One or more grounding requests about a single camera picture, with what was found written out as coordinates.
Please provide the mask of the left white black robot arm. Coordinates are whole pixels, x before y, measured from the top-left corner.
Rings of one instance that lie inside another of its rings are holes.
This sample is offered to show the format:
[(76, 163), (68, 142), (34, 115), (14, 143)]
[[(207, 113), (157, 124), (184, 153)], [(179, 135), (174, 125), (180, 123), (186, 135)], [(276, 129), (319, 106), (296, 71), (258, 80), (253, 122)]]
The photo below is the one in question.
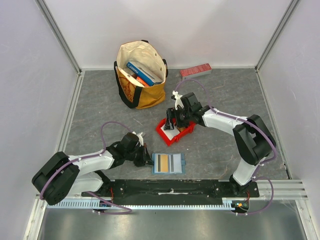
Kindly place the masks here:
[(154, 164), (143, 136), (142, 132), (129, 132), (101, 151), (84, 155), (56, 152), (33, 176), (31, 183), (38, 190), (40, 199), (50, 206), (68, 195), (83, 192), (106, 196), (111, 181), (104, 170), (119, 167), (125, 161), (133, 162), (136, 167)]

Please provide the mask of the red plastic bin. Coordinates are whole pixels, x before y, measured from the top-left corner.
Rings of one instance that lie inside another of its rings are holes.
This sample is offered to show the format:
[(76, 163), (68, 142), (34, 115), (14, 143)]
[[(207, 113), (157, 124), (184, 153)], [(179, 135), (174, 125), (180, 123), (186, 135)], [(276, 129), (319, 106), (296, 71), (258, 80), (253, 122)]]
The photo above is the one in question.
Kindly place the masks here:
[(186, 130), (183, 132), (180, 132), (179, 135), (175, 136), (172, 140), (169, 140), (165, 134), (161, 131), (161, 127), (166, 123), (166, 118), (163, 118), (157, 127), (155, 128), (158, 135), (163, 139), (165, 144), (167, 146), (171, 146), (174, 143), (178, 143), (183, 137), (185, 137), (188, 134), (191, 134), (194, 131), (194, 128), (196, 126), (195, 123), (191, 123), (188, 127), (186, 127)]

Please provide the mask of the gold brown credit card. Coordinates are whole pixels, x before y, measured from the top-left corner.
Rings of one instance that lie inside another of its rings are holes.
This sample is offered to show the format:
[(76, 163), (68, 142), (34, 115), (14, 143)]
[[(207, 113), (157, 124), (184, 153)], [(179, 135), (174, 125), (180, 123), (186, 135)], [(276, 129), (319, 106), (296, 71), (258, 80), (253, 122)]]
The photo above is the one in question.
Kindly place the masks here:
[(155, 155), (155, 172), (156, 173), (169, 172), (169, 156), (167, 154)]

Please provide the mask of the blue leather card holder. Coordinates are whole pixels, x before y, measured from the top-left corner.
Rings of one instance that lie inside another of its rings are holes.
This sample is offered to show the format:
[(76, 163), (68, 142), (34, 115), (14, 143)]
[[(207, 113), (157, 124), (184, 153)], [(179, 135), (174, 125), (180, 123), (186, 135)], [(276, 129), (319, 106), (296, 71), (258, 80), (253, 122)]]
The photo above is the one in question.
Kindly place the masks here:
[[(156, 154), (165, 154), (169, 157), (169, 172), (168, 173), (160, 173), (155, 172), (156, 170)], [(153, 153), (152, 159), (154, 161), (154, 165), (152, 166), (152, 173), (155, 175), (177, 175), (184, 174), (186, 172), (186, 161), (183, 153)]]

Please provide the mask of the white cards stack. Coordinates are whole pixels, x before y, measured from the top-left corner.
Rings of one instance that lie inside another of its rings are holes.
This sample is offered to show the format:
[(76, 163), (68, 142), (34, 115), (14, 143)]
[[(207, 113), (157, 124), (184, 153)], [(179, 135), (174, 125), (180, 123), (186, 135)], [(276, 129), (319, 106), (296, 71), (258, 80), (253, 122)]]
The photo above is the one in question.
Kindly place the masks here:
[(179, 135), (180, 131), (178, 128), (174, 125), (173, 129), (170, 130), (165, 130), (164, 129), (165, 125), (163, 125), (160, 129), (164, 133), (164, 135), (171, 141), (175, 136)]

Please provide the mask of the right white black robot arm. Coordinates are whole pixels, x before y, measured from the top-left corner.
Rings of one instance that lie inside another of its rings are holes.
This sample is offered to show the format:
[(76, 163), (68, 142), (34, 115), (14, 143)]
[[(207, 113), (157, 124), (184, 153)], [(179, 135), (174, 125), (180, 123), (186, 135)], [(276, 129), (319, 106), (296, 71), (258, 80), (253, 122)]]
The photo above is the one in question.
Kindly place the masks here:
[(166, 118), (156, 127), (167, 146), (192, 133), (195, 125), (217, 129), (234, 137), (241, 157), (235, 172), (230, 176), (229, 191), (235, 197), (246, 191), (258, 166), (276, 153), (276, 142), (260, 116), (236, 116), (202, 104), (196, 95), (172, 92), (174, 107), (166, 110)]

